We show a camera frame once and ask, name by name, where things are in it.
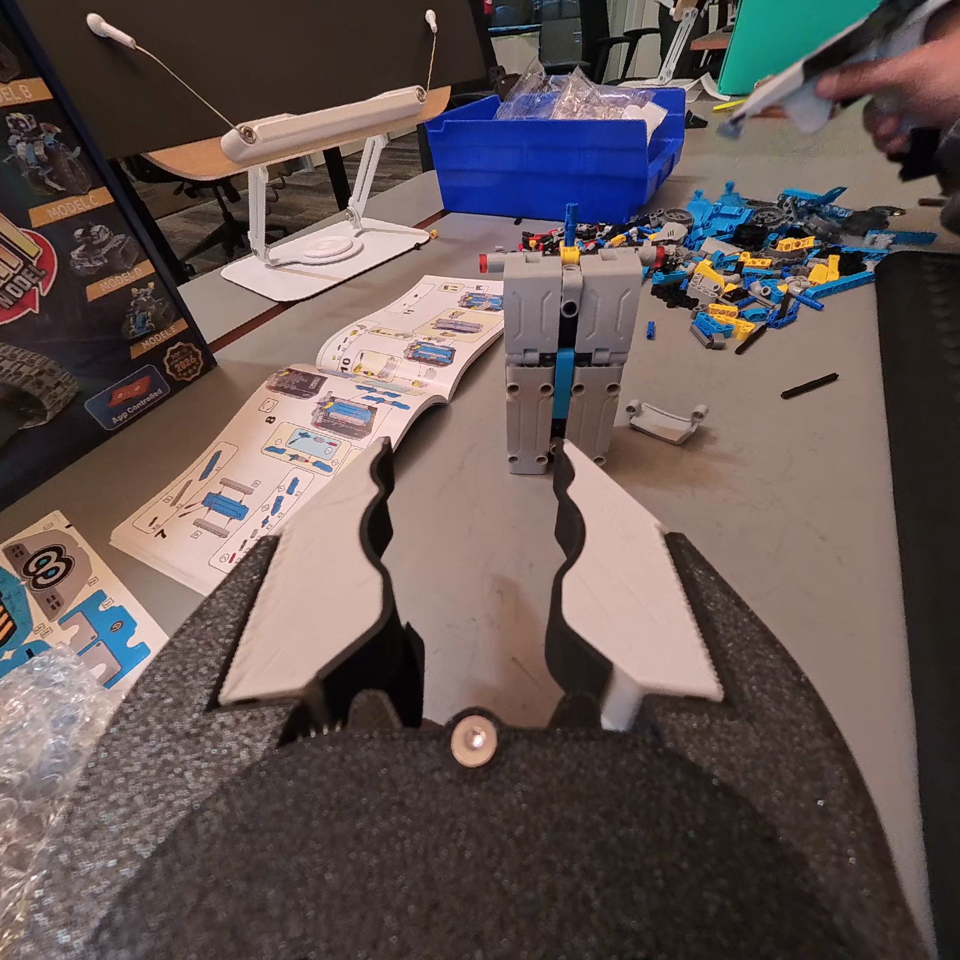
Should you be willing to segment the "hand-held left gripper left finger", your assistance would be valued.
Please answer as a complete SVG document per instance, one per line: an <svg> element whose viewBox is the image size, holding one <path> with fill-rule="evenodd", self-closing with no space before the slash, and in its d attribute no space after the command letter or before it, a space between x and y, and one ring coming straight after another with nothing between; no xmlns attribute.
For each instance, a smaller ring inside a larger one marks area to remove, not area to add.
<svg viewBox="0 0 960 960"><path fill-rule="evenodd" d="M402 624L382 556L393 536L389 438L283 526L218 692L221 706L294 699L317 727L380 690L405 727L424 717L425 648Z"/></svg>

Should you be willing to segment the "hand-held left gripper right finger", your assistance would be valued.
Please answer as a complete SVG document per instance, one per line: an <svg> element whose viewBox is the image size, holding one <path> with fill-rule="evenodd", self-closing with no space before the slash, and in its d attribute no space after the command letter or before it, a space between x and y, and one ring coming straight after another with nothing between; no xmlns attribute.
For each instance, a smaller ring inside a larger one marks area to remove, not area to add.
<svg viewBox="0 0 960 960"><path fill-rule="evenodd" d="M666 528L569 440L554 462L549 671L599 702L601 725L630 730L650 695L721 703L724 690L668 548Z"/></svg>

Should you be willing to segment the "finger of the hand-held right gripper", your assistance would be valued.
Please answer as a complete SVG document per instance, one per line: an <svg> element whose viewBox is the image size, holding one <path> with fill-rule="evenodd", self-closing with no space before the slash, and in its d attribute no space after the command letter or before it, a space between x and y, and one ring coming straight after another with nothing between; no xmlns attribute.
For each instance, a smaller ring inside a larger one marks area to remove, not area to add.
<svg viewBox="0 0 960 960"><path fill-rule="evenodd" d="M826 126L837 104L815 92L817 78L805 79L804 68L788 68L757 86L745 102L738 105L717 128L725 138L739 138L745 122L763 111L779 107L787 119L803 134L813 134Z"/></svg>
<svg viewBox="0 0 960 960"><path fill-rule="evenodd" d="M843 66L890 40L907 19L907 1L883 1L868 16L837 33L788 68L803 68L806 80L813 77L818 79L825 72Z"/></svg>

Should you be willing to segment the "grey blue toy brick assembly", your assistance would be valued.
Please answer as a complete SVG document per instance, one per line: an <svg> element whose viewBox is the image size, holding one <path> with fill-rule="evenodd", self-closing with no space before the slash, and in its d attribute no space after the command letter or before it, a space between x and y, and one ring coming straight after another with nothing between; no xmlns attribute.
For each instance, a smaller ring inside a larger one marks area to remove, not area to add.
<svg viewBox="0 0 960 960"><path fill-rule="evenodd" d="M566 206L558 251L485 253L482 273L503 275L507 459L512 474L545 474L561 440L603 467L643 272L666 249L612 241L587 251L578 205Z"/></svg>

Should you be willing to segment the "grey desk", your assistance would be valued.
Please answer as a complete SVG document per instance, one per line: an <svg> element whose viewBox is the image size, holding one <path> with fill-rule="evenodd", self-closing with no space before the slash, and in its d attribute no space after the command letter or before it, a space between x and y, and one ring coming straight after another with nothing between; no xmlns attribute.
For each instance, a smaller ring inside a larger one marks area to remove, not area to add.
<svg viewBox="0 0 960 960"><path fill-rule="evenodd" d="M423 275L474 278L479 253L518 240L513 220L446 213L425 249L285 309L243 334L226 284L185 298L219 366L106 450L105 531L207 446L274 370L314 360L348 322ZM709 408L681 446L646 437L619 410L606 472L685 534L801 666L853 751L918 928L935 951L873 287L828 297L738 355L692 337L677 309L644 293L622 402ZM783 400L782 391L839 374ZM543 652L549 589L563 558L550 478L506 461L502 347L424 413L395 456L394 537L385 562L402 618L426 647L425 714L483 706L541 725L559 698Z"/></svg>

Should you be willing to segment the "white desk stand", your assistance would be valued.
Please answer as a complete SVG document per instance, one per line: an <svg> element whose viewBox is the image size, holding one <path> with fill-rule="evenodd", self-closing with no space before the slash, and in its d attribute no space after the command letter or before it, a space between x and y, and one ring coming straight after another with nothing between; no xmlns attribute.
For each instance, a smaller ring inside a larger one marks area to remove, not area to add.
<svg viewBox="0 0 960 960"><path fill-rule="evenodd" d="M261 297L295 303L428 243L429 233L422 229L365 221L364 214L389 132L426 118L429 92L429 83L413 85L306 114L282 113L229 124L215 154L247 174L251 253L225 266L223 278ZM345 220L270 245L266 237L269 165L361 136L366 136L366 142Z"/></svg>

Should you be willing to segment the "person's right hand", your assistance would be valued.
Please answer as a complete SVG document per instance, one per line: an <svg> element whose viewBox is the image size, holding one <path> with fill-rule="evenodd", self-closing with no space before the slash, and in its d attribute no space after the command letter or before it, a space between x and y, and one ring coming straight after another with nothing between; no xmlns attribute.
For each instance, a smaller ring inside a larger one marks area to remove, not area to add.
<svg viewBox="0 0 960 960"><path fill-rule="evenodd" d="M903 153L906 118L922 128L947 130L959 117L959 34L957 31L900 56L861 62L824 73L815 92L823 100L880 99L863 120L873 145L888 158Z"/></svg>

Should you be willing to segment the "teal board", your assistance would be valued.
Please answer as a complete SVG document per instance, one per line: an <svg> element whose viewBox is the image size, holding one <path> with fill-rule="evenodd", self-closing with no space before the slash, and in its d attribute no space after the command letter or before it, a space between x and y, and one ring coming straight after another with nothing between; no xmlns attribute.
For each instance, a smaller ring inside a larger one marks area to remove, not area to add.
<svg viewBox="0 0 960 960"><path fill-rule="evenodd" d="M757 81L777 75L865 18L878 1L742 1L721 72L718 90L738 96Z"/></svg>

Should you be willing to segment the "pile of small toy bricks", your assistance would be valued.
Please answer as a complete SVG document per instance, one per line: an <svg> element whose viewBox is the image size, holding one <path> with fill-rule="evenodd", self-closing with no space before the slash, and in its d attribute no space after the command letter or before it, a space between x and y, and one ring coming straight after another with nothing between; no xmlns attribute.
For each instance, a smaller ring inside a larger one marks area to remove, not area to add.
<svg viewBox="0 0 960 960"><path fill-rule="evenodd" d="M640 213L624 223L581 222L581 254L662 250L645 267L650 293L688 311L708 347L749 342L758 330L794 323L803 306L874 281L877 264L902 248L925 247L935 231L903 229L889 205L850 209L845 187L818 194L788 188L774 200L744 198L732 181L718 199L694 193L683 207Z"/></svg>

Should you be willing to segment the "brick instruction booklet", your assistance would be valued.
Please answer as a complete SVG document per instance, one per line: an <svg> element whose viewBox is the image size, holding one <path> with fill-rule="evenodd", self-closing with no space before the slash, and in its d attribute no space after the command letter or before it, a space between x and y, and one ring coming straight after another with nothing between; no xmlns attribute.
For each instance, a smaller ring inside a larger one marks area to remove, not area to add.
<svg viewBox="0 0 960 960"><path fill-rule="evenodd" d="M314 366L285 366L186 471L110 538L209 594L265 536L371 445L395 447L503 332L503 283L426 275L336 332Z"/></svg>

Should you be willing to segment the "clear plastic bags of bricks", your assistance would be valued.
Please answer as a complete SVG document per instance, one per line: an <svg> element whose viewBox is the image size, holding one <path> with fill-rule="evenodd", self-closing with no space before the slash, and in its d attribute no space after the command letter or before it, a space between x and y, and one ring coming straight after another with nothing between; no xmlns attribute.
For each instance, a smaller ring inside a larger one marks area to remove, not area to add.
<svg viewBox="0 0 960 960"><path fill-rule="evenodd" d="M647 123L647 134L661 125L666 107L654 102L653 91L623 89L589 80L580 67L570 74L548 75L533 60L498 107L498 121L524 119L553 120L637 120Z"/></svg>

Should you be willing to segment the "blue plastic bin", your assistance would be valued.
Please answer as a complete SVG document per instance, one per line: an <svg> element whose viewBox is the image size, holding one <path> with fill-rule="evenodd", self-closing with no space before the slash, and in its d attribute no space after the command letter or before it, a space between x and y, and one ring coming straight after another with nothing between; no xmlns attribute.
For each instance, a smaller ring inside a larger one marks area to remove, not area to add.
<svg viewBox="0 0 960 960"><path fill-rule="evenodd" d="M443 207L451 212L561 221L576 203L585 223L625 223L667 181L685 144L686 93L653 90L666 117L497 120L495 96L425 125Z"/></svg>

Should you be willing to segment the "tan board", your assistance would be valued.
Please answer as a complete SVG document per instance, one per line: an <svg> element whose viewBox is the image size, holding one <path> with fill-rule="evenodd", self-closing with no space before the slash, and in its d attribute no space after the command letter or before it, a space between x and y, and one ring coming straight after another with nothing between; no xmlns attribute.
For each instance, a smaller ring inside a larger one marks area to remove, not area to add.
<svg viewBox="0 0 960 960"><path fill-rule="evenodd" d="M213 182L246 174L252 168L231 161L222 150L220 137L150 151L142 156L184 181Z"/></svg>

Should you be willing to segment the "black partition board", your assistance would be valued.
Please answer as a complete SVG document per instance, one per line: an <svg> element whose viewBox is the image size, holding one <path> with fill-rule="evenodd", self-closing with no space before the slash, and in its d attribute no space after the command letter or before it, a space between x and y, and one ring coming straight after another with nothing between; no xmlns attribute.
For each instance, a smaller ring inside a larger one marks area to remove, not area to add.
<svg viewBox="0 0 960 960"><path fill-rule="evenodd" d="M481 2L19 1L2 16L107 160L227 129L149 57L97 37L89 13L135 38L232 122L304 114L424 86L487 78L495 51Z"/></svg>

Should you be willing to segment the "grey toy brick bracket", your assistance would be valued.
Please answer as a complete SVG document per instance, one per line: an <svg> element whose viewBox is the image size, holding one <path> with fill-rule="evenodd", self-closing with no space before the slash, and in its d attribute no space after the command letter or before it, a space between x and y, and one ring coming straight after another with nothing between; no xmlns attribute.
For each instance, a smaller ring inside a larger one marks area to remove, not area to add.
<svg viewBox="0 0 960 960"><path fill-rule="evenodd" d="M672 414L646 402L633 400L626 406L629 426L673 446L684 444L697 430L710 408L699 404L686 416Z"/></svg>

